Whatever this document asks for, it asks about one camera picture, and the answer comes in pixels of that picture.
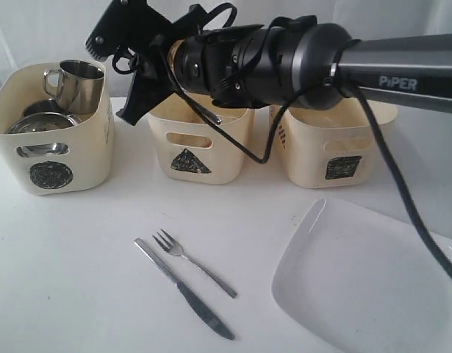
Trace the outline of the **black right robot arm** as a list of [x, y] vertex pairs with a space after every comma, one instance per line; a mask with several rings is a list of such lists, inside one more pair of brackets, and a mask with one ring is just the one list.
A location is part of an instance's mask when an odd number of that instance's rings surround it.
[[452, 113], [452, 34], [359, 40], [309, 15], [159, 33], [137, 54], [148, 67], [118, 112], [129, 124], [180, 90], [222, 108], [328, 110], [357, 88], [369, 100]]

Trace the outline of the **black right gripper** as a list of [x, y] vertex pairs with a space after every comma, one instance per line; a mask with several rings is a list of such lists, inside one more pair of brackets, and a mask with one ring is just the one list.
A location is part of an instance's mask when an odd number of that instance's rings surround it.
[[150, 24], [137, 39], [137, 70], [116, 115], [135, 125], [180, 90], [207, 95], [218, 107], [263, 107], [263, 100], [246, 92], [239, 48], [261, 28], [254, 24], [204, 32], [199, 24]]

